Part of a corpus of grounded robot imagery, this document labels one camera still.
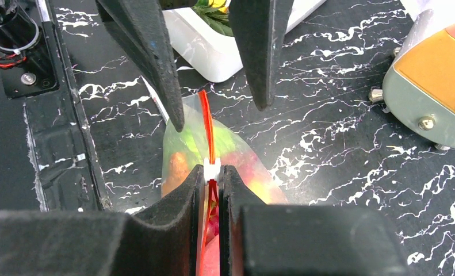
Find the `green toy cabbage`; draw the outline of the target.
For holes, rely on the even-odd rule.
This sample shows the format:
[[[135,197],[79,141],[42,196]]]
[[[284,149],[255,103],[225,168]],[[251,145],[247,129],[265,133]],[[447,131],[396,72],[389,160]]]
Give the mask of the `green toy cabbage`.
[[[222,157],[236,151],[237,145],[233,133],[224,126],[214,126],[214,148],[217,157]],[[185,127],[181,133],[174,129],[165,133],[163,139],[165,150],[173,154],[181,152],[188,157],[188,161],[203,161],[209,156],[208,142],[203,127]]]

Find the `clear zip top bag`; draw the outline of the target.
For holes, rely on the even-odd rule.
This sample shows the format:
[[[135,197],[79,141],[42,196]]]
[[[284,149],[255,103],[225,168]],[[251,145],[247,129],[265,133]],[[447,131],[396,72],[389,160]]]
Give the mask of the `clear zip top bag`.
[[[200,275],[202,275],[201,269],[204,261],[209,218],[216,214],[219,215],[219,183],[222,165],[233,165],[244,185],[264,203],[284,204],[287,202],[287,199],[251,147],[227,126],[213,119],[206,91],[203,90],[198,94],[185,97],[182,100],[182,103],[185,112],[184,128],[203,127],[205,129],[209,156],[205,157],[203,161],[188,161],[189,156],[181,152],[171,154],[167,149],[164,149],[163,146],[161,193],[162,196],[166,196],[169,192],[177,188],[196,165],[199,164],[204,167],[204,176],[201,181],[204,185],[206,195],[204,201],[205,213],[203,215],[200,253]],[[236,151],[230,152],[222,157],[216,156],[213,134],[214,126],[226,127],[233,133],[237,145]],[[173,129],[175,130],[172,123],[168,122],[165,133]]]

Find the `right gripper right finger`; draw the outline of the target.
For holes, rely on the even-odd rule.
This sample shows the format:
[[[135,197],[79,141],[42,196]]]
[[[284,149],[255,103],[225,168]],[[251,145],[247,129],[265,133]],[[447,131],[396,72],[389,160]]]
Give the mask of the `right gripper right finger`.
[[[407,275],[394,227],[357,206],[268,205],[233,166],[219,179],[221,275]]]

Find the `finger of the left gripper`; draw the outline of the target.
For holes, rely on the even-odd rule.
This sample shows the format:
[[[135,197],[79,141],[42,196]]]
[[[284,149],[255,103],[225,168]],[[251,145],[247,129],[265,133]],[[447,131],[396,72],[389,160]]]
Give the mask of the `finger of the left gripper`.
[[[281,48],[293,1],[235,0],[229,22],[253,101],[264,111],[273,103]]]
[[[185,125],[174,54],[159,1],[99,0],[102,23],[155,89],[177,132]]]

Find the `toy peach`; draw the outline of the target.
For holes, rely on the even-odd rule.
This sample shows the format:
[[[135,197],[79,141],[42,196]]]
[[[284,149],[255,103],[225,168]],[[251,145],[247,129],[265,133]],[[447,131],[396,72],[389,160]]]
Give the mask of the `toy peach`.
[[[203,276],[220,275],[219,215],[209,218],[204,261],[201,269]]]

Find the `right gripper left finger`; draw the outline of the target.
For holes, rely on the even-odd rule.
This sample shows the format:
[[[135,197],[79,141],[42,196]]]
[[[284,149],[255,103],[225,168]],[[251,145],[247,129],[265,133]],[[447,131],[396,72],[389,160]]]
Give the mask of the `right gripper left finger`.
[[[0,211],[0,275],[196,275],[204,169],[146,210]]]

